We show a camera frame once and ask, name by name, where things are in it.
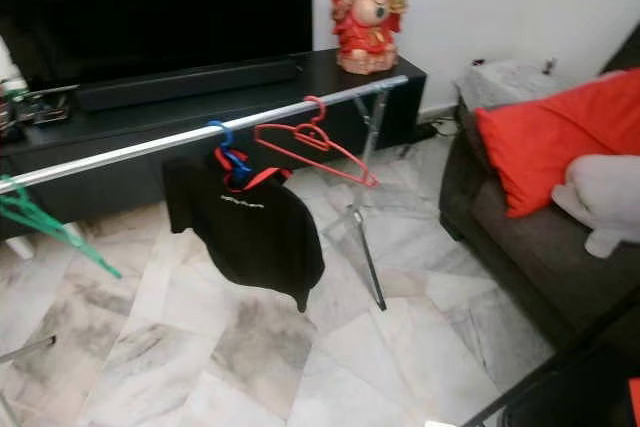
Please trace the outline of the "green plastic hanger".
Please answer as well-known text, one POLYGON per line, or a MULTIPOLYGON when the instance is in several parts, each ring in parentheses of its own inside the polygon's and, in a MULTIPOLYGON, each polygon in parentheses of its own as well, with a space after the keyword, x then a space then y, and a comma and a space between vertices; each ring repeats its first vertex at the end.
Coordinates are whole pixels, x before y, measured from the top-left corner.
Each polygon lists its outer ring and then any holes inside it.
POLYGON ((28 229, 33 229, 42 234, 49 235, 50 238, 59 240, 78 250, 79 253, 99 264, 102 270, 109 272, 114 279, 122 279, 122 272, 106 261, 99 250, 93 248, 83 236, 76 234, 60 222, 58 218, 52 217, 44 209, 38 207, 26 190, 26 185, 18 183, 12 177, 1 175, 3 181, 3 194, 0 197, 1 216, 19 225, 24 225, 28 229))

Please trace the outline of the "blue plastic hanger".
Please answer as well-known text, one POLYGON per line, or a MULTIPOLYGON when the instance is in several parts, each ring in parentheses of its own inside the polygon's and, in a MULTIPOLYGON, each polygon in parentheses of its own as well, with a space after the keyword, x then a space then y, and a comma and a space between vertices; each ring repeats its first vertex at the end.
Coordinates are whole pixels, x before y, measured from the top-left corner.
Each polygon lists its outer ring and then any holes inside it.
POLYGON ((223 165, 224 170, 230 175, 230 181, 232 181, 234 188, 244 188, 250 183, 253 170, 244 162, 244 159, 238 156, 238 152, 232 149, 234 131, 218 120, 210 120, 207 125, 219 127, 221 136, 223 136, 219 147, 216 148, 215 159, 218 159, 220 165, 223 165))

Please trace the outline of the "red plastic hanger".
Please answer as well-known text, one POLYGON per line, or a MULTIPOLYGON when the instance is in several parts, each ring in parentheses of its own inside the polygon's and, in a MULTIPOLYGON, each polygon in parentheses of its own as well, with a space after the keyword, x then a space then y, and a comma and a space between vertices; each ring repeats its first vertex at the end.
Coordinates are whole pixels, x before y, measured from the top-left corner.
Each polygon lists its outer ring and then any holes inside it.
POLYGON ((344 180, 353 181, 366 188, 374 188, 378 185, 380 181, 371 168, 356 154, 330 139, 329 134, 321 127, 320 122, 326 117, 326 103, 315 95, 306 95, 303 99, 314 103, 315 112, 312 113, 310 120, 298 122, 298 124, 265 122, 253 127, 253 140, 260 147, 283 154, 284 157, 294 159, 308 167, 315 167, 326 174, 342 177, 344 180), (326 163, 326 156, 329 154, 351 162, 356 167, 356 171, 348 172, 329 166, 326 163))

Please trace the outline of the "small black tray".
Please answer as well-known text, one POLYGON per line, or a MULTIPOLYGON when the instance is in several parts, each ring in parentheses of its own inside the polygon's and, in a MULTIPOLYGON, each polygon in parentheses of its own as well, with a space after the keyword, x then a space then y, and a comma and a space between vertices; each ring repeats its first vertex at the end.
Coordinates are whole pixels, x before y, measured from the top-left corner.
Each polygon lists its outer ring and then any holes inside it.
POLYGON ((69 85, 45 90, 24 90, 15 94, 15 120, 32 125, 67 120, 70 116, 70 95, 78 88, 79 85, 69 85))

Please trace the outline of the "black low TV console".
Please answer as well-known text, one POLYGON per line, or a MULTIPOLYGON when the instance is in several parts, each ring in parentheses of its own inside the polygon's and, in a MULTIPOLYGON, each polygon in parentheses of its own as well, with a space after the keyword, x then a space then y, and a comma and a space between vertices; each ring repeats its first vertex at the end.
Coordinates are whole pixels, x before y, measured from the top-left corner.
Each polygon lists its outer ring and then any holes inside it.
MULTIPOLYGON (((38 168, 184 133, 205 126, 210 120, 239 119, 300 102, 305 95, 320 97, 399 75, 406 76, 408 81, 388 94, 378 148, 412 142, 422 94, 429 79, 420 67, 402 58, 388 72, 367 76, 348 74, 337 66, 335 49, 294 55, 292 60, 300 67, 300 74, 288 81, 114 110, 74 110, 68 120, 27 126, 23 142, 4 145, 1 171, 9 176, 26 174, 38 168)), ((165 158, 209 158, 220 140, 219 136, 214 136, 179 145, 50 183, 28 185, 26 190, 45 212, 65 223, 119 215, 163 200, 160 166, 165 158)))

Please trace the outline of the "black soundbar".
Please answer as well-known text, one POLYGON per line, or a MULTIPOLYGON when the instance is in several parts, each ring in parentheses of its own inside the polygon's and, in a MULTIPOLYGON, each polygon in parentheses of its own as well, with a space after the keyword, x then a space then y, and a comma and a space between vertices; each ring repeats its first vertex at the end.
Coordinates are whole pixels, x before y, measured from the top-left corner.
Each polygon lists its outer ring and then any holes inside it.
POLYGON ((300 62, 292 57, 257 58, 247 62, 219 63, 179 71, 159 72, 111 81, 84 84, 73 90, 82 110, 101 111, 160 101, 292 81, 301 75, 300 62))

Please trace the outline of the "black flat television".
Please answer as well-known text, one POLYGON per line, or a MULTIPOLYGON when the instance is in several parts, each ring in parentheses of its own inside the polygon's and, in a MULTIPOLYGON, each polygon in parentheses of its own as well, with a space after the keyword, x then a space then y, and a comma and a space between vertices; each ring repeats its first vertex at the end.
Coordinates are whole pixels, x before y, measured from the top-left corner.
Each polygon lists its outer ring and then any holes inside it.
POLYGON ((134 78, 305 52, 314 0, 0 0, 32 87, 134 78))

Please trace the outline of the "black shirt with red collar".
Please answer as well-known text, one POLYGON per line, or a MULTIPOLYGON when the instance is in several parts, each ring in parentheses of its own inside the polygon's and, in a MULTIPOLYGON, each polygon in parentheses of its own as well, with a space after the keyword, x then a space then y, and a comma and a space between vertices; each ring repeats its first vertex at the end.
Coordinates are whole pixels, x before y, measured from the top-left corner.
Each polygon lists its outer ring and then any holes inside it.
POLYGON ((177 157, 161 163, 170 230, 191 230, 211 262, 234 284, 291 296, 298 312, 325 271, 314 216, 288 188, 288 168, 262 168, 243 177, 234 162, 246 154, 177 157))

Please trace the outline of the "red laughing buddha statue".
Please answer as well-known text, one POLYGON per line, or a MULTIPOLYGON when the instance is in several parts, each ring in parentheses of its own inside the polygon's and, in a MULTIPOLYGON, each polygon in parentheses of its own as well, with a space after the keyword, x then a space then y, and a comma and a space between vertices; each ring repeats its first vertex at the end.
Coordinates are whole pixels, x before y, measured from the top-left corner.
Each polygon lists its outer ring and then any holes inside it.
POLYGON ((408 10, 407 0, 330 0, 337 63, 357 75, 392 70, 399 60, 394 35, 408 10))

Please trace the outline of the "grey marble side table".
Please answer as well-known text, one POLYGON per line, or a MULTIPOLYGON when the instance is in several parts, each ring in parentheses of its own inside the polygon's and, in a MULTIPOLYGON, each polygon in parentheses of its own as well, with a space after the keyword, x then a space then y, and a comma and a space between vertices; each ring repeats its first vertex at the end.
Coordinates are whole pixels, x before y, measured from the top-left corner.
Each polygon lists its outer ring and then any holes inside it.
POLYGON ((547 63, 527 60, 475 63, 454 80, 458 112, 535 101, 563 88, 562 81, 549 74, 547 63))

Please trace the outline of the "dark brown sofa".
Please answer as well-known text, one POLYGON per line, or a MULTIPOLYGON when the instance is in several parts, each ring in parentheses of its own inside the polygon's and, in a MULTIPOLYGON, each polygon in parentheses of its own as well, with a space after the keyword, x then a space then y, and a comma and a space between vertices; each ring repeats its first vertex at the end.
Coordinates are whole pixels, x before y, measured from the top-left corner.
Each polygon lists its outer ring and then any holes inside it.
POLYGON ((607 259, 590 255, 584 248, 588 229, 556 204, 508 217, 506 193, 474 113, 465 102, 452 113, 458 131, 440 184, 439 221, 532 325, 562 348, 640 286, 640 247, 623 244, 607 259))

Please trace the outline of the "red cushion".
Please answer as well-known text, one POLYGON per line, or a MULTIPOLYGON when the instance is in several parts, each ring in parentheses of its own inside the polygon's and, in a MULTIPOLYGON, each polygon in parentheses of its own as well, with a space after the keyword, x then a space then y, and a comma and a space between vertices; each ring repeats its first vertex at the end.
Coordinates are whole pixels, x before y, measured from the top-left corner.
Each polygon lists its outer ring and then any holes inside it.
POLYGON ((576 158, 640 156, 640 67, 474 117, 506 193, 506 215, 529 216, 548 206, 576 158))

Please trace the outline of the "grey cushion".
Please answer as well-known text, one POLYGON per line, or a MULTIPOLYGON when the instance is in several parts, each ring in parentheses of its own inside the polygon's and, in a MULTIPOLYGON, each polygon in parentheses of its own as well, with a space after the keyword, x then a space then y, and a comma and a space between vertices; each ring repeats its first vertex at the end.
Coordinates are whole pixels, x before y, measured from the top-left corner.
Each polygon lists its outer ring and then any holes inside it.
POLYGON ((567 167, 550 198, 588 227, 586 252, 611 257, 621 243, 640 244, 640 156, 586 154, 567 167))

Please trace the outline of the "black metal chair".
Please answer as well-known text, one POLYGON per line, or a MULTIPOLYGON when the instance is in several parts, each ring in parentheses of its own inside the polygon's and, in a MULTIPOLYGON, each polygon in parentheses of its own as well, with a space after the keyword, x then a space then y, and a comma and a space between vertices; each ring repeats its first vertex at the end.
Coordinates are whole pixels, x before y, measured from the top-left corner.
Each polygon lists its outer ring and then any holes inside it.
POLYGON ((640 287, 460 427, 640 427, 640 287))

